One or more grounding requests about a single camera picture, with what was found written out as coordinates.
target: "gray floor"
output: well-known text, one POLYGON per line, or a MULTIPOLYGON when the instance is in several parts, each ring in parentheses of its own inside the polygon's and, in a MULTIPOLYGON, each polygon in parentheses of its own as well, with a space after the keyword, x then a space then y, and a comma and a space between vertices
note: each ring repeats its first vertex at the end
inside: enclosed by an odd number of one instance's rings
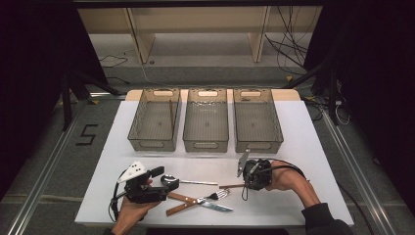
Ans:
MULTIPOLYGON (((281 38, 279 34, 271 36, 275 39, 281 38)), ((126 63, 114 68, 105 68, 108 77, 118 77, 129 82, 126 84, 117 78, 109 79, 112 87, 122 91, 160 86, 160 84, 184 87, 215 84, 233 87, 242 85, 279 87, 286 84, 287 76, 291 75, 277 67, 277 55, 267 42, 264 45, 261 62, 253 63, 248 38, 245 34, 157 35, 149 63, 143 68, 137 63, 128 36, 92 35, 91 38, 100 58, 115 55, 128 59, 126 63)), ((309 37, 302 42, 304 46, 307 40, 309 37)), ((117 62, 119 61, 105 61, 103 66, 111 67, 117 62)), ((287 65, 293 71, 302 72, 300 68, 295 68, 293 64, 285 62, 282 57, 279 63, 282 66, 287 65)), ((311 84, 312 80, 309 80, 298 87, 301 96, 310 95, 311 84)), ((101 92, 93 86, 89 89, 91 92, 101 92)), ((81 112, 62 158, 48 181, 24 234, 102 234, 102 228, 85 227, 73 221, 100 158, 121 100, 105 97, 92 98, 92 100, 97 102, 96 104, 90 102, 81 112), (77 146, 76 143, 89 141, 89 138, 80 137, 86 124, 97 124, 97 126, 88 128, 88 133, 94 133, 96 137, 92 145, 77 146)), ((310 118, 319 116, 319 110, 313 107, 308 107, 308 109, 310 118)), ((340 110, 339 115, 348 116, 343 110, 340 110)), ((49 127, 42 133, 40 143, 33 152, 32 158, 27 160, 8 194, 0 203, 0 234, 7 233, 24 200, 36 184, 38 176, 62 134, 63 120, 63 107, 57 104, 50 116, 49 127)), ((382 234, 353 181, 326 121, 316 120, 314 126, 335 177, 362 207, 375 234, 382 234)), ((372 161, 374 156, 367 147, 358 125, 351 119, 347 125, 340 124, 339 129, 359 166, 364 169, 364 175, 385 209, 395 234, 414 234, 414 216, 393 188, 382 167, 372 161)), ((369 234, 368 227, 357 206, 346 194, 344 198, 355 221, 352 227, 354 234, 369 234)), ((295 235, 305 234, 303 228, 288 228, 288 231, 295 235)), ((145 228, 137 227, 131 234, 145 233, 145 228)))

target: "sleeve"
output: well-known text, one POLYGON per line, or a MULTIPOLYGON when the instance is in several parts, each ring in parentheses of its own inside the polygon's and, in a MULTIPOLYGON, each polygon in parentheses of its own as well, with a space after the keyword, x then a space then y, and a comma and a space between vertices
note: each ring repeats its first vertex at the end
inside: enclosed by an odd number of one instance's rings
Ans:
POLYGON ((104 230, 103 235, 114 235, 114 233, 112 232, 112 229, 111 228, 106 228, 104 230))
POLYGON ((327 203, 317 204, 302 211, 307 235, 352 235, 350 227, 339 219, 333 219, 327 203))

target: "white tabletop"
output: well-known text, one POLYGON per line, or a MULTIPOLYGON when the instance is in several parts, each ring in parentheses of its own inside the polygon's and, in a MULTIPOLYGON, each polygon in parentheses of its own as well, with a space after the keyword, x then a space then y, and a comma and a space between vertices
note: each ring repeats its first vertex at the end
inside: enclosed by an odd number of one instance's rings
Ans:
MULTIPOLYGON (((237 162, 242 154, 235 153, 232 100, 228 102, 229 126, 231 127, 226 154, 185 152, 182 137, 186 99, 183 96, 182 102, 176 151, 172 153, 135 152, 127 135, 138 102, 121 102, 75 222, 103 226, 113 223, 108 213, 108 206, 113 196, 115 182, 119 175, 135 161, 140 161, 146 169, 164 166, 165 174, 181 179, 216 181, 219 185, 243 182, 242 176, 240 178, 236 176, 237 162)), ((348 225, 353 225, 304 102, 275 101, 274 103, 283 131, 284 143, 277 154, 251 153, 250 157, 280 159, 297 165, 313 184, 321 202, 329 204, 333 217, 343 220, 348 225)), ((154 178, 153 185, 161 186, 160 176, 154 178)), ((123 186, 124 184, 119 185, 119 193, 123 191, 123 186)), ((174 192, 198 198, 208 196, 217 190, 218 186, 182 183, 174 192)), ((167 199, 150 210, 140 225, 256 228, 304 226, 304 218, 300 212, 303 206, 294 192, 249 190, 248 200, 244 201, 241 197, 242 190, 242 188, 233 188, 228 197, 217 201, 220 205, 233 208, 231 212, 219 212, 193 206, 174 215, 166 216, 167 209, 182 204, 180 201, 167 199)))

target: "wrist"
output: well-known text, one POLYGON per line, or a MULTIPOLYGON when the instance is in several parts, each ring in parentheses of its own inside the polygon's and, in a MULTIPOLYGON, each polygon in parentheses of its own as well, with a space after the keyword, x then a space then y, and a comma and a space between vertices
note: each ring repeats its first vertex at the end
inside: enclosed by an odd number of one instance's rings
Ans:
POLYGON ((138 223, 138 221, 143 218, 145 214, 139 212, 137 214, 123 214, 122 212, 119 215, 118 220, 116 221, 115 226, 112 229, 112 232, 115 235, 125 235, 138 223))
POLYGON ((295 184, 293 190, 299 196, 305 208, 320 204, 320 200, 310 182, 306 180, 300 181, 295 184))

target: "transparent plastic bin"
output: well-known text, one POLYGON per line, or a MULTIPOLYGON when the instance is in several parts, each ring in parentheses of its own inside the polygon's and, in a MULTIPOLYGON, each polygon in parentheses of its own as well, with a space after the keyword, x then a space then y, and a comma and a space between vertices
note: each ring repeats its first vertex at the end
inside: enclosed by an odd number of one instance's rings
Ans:
POLYGON ((284 142, 270 89, 234 89, 236 152, 276 154, 284 142))
POLYGON ((174 152, 180 120, 179 89, 145 89, 128 140, 135 151, 174 152))
POLYGON ((227 152, 226 89, 189 89, 183 141, 186 152, 227 152))

